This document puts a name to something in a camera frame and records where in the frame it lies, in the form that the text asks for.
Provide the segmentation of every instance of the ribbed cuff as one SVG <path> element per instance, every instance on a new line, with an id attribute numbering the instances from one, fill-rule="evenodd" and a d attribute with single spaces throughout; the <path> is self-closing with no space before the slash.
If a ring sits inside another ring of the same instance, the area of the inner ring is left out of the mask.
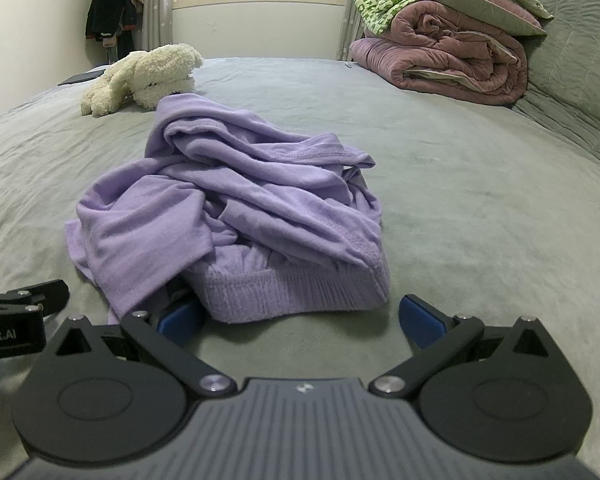
<path id="1" fill-rule="evenodd" d="M 343 310 L 370 310 L 389 297 L 386 261 L 376 268 L 320 266 L 267 269 L 251 274 L 183 277 L 209 314 L 225 323 L 245 323 L 272 317 Z"/>

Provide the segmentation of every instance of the blue gripper pad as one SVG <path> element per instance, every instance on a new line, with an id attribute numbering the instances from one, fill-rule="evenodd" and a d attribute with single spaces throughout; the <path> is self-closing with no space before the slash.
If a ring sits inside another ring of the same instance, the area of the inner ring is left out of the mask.
<path id="1" fill-rule="evenodd" d="M 404 335 L 416 343 L 420 349 L 435 343 L 448 332 L 444 321 L 408 296 L 400 300 L 398 320 Z"/>
<path id="2" fill-rule="evenodd" d="M 202 328 L 206 312 L 197 298 L 189 298 L 158 315 L 156 330 L 177 345 L 184 346 Z"/>

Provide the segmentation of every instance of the pink comforter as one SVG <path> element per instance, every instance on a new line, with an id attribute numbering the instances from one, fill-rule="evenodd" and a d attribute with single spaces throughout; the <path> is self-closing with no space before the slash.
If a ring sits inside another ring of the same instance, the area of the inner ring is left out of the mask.
<path id="1" fill-rule="evenodd" d="M 351 45 L 353 60 L 405 90 L 487 105 L 510 104 L 526 90 L 526 56 L 506 32 L 442 4 L 403 8 L 391 27 Z"/>

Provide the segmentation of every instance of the curtain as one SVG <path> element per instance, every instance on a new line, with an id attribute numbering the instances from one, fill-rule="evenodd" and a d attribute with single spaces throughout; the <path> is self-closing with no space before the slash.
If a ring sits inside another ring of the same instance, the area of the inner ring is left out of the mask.
<path id="1" fill-rule="evenodd" d="M 144 0 L 142 50 L 173 43 L 173 0 Z"/>
<path id="2" fill-rule="evenodd" d="M 362 17 L 358 12 L 353 0 L 347 0 L 347 6 L 344 9 L 344 20 L 340 29 L 340 41 L 338 42 L 338 50 L 336 59 L 349 60 L 349 47 L 351 43 L 362 38 L 362 31 L 365 24 L 362 22 Z"/>

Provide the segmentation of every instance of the gray headboard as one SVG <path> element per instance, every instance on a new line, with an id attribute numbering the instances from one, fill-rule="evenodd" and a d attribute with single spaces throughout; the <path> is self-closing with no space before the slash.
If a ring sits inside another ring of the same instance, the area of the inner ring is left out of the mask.
<path id="1" fill-rule="evenodd" d="M 514 110 L 600 160 L 600 0 L 541 0 L 555 18 L 523 41 L 529 86 Z"/>

